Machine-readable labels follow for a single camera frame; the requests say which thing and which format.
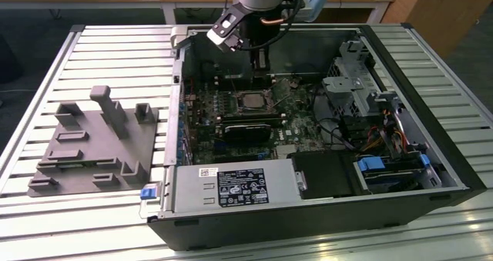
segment power supply label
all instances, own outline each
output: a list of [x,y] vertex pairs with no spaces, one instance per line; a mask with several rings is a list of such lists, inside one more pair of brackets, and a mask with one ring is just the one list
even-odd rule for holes
[[218,171],[217,186],[221,207],[269,203],[263,169]]

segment aluminum table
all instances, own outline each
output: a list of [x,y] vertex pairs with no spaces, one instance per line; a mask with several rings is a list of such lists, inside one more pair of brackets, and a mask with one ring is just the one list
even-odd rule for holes
[[[150,181],[163,177],[173,71],[169,25],[73,27],[0,157],[0,260],[483,260],[493,257],[493,190],[406,226],[174,252],[145,225],[139,191],[26,196],[62,101],[95,110],[93,85],[122,107],[159,108]],[[483,183],[493,187],[491,114],[412,29],[374,25],[394,57]]]

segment blue latch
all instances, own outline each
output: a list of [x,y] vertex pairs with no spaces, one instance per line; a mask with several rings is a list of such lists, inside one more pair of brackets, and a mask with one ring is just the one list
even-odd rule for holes
[[139,190],[139,199],[146,200],[146,199],[155,199],[157,195],[157,187],[153,188],[143,188]]
[[420,154],[419,156],[419,159],[420,159],[420,162],[423,164],[424,167],[427,167],[430,165],[430,159],[427,158],[427,155],[426,154]]
[[359,171],[384,169],[383,161],[379,157],[363,157],[356,161],[356,165]]

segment desk leg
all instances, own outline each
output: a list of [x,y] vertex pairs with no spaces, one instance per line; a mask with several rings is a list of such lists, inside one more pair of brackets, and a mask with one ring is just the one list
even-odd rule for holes
[[162,3],[161,9],[163,13],[165,24],[175,24],[174,3],[173,2]]
[[378,24],[382,20],[384,15],[384,11],[387,8],[388,2],[378,2],[376,6],[372,8],[366,23],[368,24]]

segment green circuit board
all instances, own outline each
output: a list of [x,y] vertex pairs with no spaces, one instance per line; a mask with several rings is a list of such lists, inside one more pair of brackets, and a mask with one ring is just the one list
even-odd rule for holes
[[[277,149],[282,146],[295,151],[316,151],[324,149],[319,131],[316,131],[312,113],[309,109],[311,94],[309,85],[299,85],[293,77],[277,78],[277,83],[267,90],[226,91],[213,89],[198,91],[198,99],[191,108],[191,130],[194,131],[193,163],[210,164],[218,162],[278,159],[282,156]],[[269,107],[262,109],[241,110],[238,98],[245,94],[259,93],[267,98]],[[237,115],[241,112],[275,112],[285,114],[283,124],[271,128],[269,140],[261,144],[242,146],[227,145],[215,135],[217,116]]]

